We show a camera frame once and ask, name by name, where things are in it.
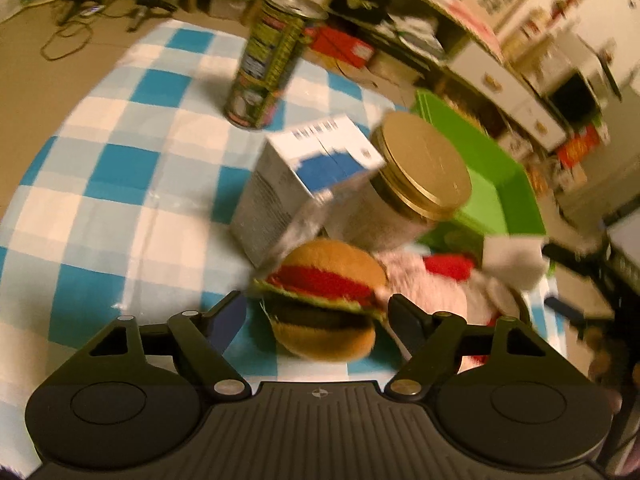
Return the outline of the blue white checkered tablecloth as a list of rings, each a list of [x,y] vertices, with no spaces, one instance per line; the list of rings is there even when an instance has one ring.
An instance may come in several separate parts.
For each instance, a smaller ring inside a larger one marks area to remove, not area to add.
[[[222,114],[244,38],[170,20],[59,124],[1,221],[1,461],[40,461],[25,405],[121,314],[161,323],[242,288],[228,225],[264,136]]]

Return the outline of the green plastic bin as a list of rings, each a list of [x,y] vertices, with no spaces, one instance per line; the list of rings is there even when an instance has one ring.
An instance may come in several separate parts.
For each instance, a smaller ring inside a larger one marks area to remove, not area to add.
[[[416,92],[413,114],[434,126],[461,155],[472,183],[466,204],[419,243],[434,252],[482,258],[489,235],[544,236],[546,228],[522,165],[434,93]]]

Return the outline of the glass jar gold lid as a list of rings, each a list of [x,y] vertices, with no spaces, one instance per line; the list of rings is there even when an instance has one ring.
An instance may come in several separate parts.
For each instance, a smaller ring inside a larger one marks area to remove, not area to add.
[[[334,205],[324,225],[328,237],[367,252],[388,252],[433,231],[470,199],[472,182],[462,156],[421,117],[389,112],[370,142],[384,166]]]

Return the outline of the tall green snack can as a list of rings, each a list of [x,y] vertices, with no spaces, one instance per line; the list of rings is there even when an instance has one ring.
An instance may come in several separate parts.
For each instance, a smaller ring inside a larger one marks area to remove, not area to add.
[[[262,0],[224,106],[230,122],[247,129],[272,123],[298,61],[327,17],[311,0]]]

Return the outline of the white drawer tv cabinet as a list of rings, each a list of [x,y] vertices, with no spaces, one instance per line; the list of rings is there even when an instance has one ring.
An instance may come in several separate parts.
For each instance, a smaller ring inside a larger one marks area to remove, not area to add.
[[[429,54],[427,61],[435,63],[451,76],[464,81],[480,92],[520,125],[542,148],[556,150],[567,140],[567,132],[554,118],[524,78],[506,64],[499,63],[480,44],[458,25],[448,14],[434,4],[409,0],[411,4],[425,4],[438,16],[439,21],[450,21],[460,30],[462,38],[447,46],[442,41],[442,54]]]

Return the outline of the plush hamburger toy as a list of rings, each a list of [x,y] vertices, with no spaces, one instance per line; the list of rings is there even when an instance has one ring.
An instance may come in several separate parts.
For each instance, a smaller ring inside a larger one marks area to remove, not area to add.
[[[300,358],[349,363],[368,356],[375,325],[387,318],[376,294],[384,268],[368,252],[317,237],[289,252],[276,270],[254,281],[274,338]]]

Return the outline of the pink santa plush toy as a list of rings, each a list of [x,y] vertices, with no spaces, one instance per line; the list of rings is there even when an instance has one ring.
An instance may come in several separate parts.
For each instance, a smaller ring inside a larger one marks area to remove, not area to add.
[[[374,258],[386,274],[386,284],[375,289],[383,308],[392,296],[401,295],[427,314],[446,311],[471,325],[493,326],[500,316],[530,322],[521,294],[477,270],[465,256],[378,252]]]

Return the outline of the white blue carton box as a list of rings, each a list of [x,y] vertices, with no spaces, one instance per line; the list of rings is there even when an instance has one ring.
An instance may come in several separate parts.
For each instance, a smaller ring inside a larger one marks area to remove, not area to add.
[[[384,159],[346,115],[269,133],[230,231],[256,269],[269,268],[321,230]]]

